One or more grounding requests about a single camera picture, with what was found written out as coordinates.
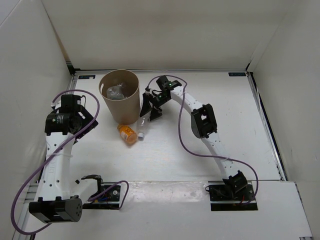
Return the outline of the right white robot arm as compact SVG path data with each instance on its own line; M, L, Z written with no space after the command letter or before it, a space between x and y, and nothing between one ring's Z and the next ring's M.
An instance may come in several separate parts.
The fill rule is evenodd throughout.
M193 135L200 139L208 148L211 155L203 155L204 158L213 158L220 170L223 190L216 190L218 196L223 196L229 200L243 201L248 181L244 174L236 166L236 160L227 157L227 151L222 145L216 117L211 104L203 104L187 93L187 83L181 84L182 78L172 76L175 80L170 81L169 75L154 77L159 89L151 89L146 86L142 95L142 109L140 116L149 115L149 120L153 121L162 116L161 106L170 100L180 104L178 117L178 137L182 140L181 120L182 111L186 110L190 115L190 126Z

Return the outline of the clear unlabeled plastic bottle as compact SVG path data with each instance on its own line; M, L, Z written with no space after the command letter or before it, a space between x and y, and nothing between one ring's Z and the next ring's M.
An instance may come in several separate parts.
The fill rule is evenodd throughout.
M143 141L149 130L151 111L141 116L137 122L137 138L139 141Z

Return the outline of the orange plastic bottle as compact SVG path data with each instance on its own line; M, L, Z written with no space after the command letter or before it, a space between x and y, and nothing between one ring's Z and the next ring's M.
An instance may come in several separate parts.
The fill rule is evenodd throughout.
M120 137L129 145L134 144L137 139L137 133L128 125L119 124L117 126Z

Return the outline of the green label clear bottle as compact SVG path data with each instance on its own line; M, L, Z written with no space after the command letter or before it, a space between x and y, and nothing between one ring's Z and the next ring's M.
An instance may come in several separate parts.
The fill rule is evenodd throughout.
M119 101L119 100L124 100L122 98L122 96L120 95L119 93L119 88L117 85L115 86L111 86L107 89L106 91L106 97L109 99L109 100L113 100L113 101Z

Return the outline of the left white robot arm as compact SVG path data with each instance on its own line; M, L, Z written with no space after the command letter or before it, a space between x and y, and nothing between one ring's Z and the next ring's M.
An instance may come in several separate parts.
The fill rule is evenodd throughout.
M29 213L45 224L78 222L83 204L92 197L100 200L105 187L101 176L92 174L71 181L73 145L97 126L98 122L81 103L81 96L65 94L45 121L47 158L36 197Z

